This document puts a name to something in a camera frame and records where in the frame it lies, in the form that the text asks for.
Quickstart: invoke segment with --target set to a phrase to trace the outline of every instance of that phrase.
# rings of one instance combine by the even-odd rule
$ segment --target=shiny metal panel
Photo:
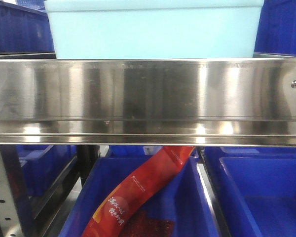
[[[0,60],[0,143],[296,145],[296,58]]]

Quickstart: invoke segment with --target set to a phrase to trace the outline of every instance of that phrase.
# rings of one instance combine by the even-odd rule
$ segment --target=warehouse shelf
[[[50,232],[53,220],[61,215],[78,175],[83,183],[88,176],[97,154],[94,145],[296,146],[296,57],[1,57],[0,198],[6,200],[0,203],[0,226],[5,236],[55,234]],[[21,169],[12,169],[19,166],[13,144],[81,145],[77,162],[73,160],[51,188],[57,193],[56,187],[71,173],[70,185],[50,217],[44,210],[52,209],[47,201],[53,199],[51,194],[32,200],[32,216]],[[200,174],[204,181],[206,171]],[[225,230],[215,193],[209,191],[208,196]]]

